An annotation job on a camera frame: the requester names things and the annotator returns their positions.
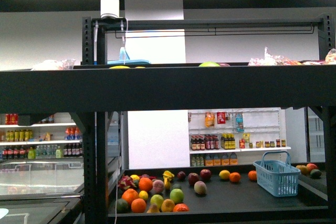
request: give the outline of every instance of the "lemon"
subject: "lemon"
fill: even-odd
[[[140,177],[138,175],[131,175],[130,176],[133,180],[140,180]]]
[[[139,198],[143,200],[148,200],[148,193],[146,191],[139,192]]]
[[[229,177],[230,177],[230,172],[228,170],[222,170],[220,173],[219,173],[219,177],[223,180],[229,180]]]

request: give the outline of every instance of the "red apple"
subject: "red apple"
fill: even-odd
[[[209,181],[211,179],[211,171],[208,169],[201,170],[200,176],[203,181]]]
[[[177,178],[178,178],[179,180],[184,180],[185,177],[186,177],[186,175],[185,175],[184,172],[179,172],[179,173],[177,174]]]
[[[189,173],[189,175],[188,175],[189,185],[194,186],[197,181],[199,181],[198,174],[197,173]]]

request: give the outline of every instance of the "basket handle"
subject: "basket handle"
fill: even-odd
[[[260,165],[261,165],[262,167],[264,166],[264,158],[265,158],[265,156],[266,156],[267,154],[270,154],[270,153],[272,153],[272,154],[274,154],[274,153],[287,153],[287,157],[286,157],[286,166],[291,166],[291,164],[290,164],[290,156],[289,156],[289,153],[286,152],[286,151],[276,151],[276,152],[265,152],[265,153],[263,154],[263,157],[262,157],[261,162],[260,162]]]

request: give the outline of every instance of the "banana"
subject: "banana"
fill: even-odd
[[[116,68],[130,68],[128,66],[114,66],[114,67],[110,67],[110,69],[116,69]]]

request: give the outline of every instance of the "pear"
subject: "pear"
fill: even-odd
[[[153,212],[160,212],[159,208],[157,207],[157,204],[151,204],[149,206],[147,213],[153,213]]]

